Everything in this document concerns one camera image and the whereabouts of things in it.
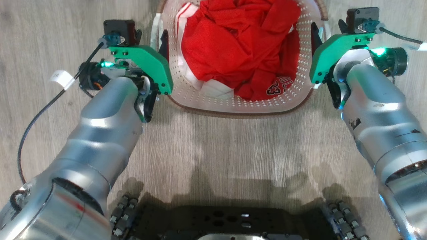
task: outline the floor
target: floor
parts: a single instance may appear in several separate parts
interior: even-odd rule
[[[356,2],[325,2],[332,32],[337,33],[338,19],[345,18]],[[60,91],[47,81],[50,75],[57,69],[76,72],[102,35],[105,19],[135,19],[148,43],[157,4],[158,0],[0,1],[0,205],[21,186],[16,151],[25,127]],[[423,0],[359,0],[357,6],[378,6],[390,30],[427,39]],[[383,34],[373,46],[403,43]],[[108,54],[104,51],[95,59]],[[427,129],[427,105],[422,104],[427,101],[427,55],[409,54],[409,69],[396,85]],[[88,101],[75,85],[36,123],[22,154],[27,179],[54,159]],[[356,150],[325,87],[299,110],[267,119],[199,116],[161,99],[109,203],[124,192],[170,206],[263,206],[292,213],[341,198],[355,207],[372,239],[398,239],[378,198],[372,170]]]

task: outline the perforated basket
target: perforated basket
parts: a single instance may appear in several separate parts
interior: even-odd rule
[[[301,16],[297,23],[300,37],[300,55],[297,77],[290,88],[283,94],[264,101],[246,101],[235,96],[232,99],[217,99],[208,97],[196,90],[182,76],[178,68],[177,38],[175,33],[175,16],[181,7],[189,0],[164,0],[158,8],[153,21],[151,47],[158,50],[161,36],[166,30],[169,36],[169,65],[174,88],[169,98],[183,110],[201,114],[218,116],[236,115],[269,115],[290,111],[304,102],[310,95],[314,85],[309,78],[311,66],[311,23],[323,28],[322,38],[327,38],[330,29],[325,24],[328,19],[323,0],[295,0],[301,8]]]

